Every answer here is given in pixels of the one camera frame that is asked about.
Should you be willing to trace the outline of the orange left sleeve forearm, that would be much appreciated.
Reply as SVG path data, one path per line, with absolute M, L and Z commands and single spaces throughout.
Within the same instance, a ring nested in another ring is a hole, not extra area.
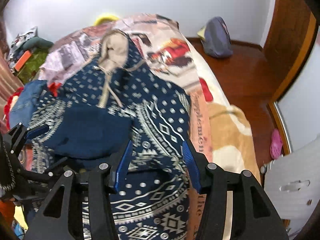
M 0 212 L 9 226 L 12 226 L 15 214 L 15 204 L 12 201 L 0 200 Z

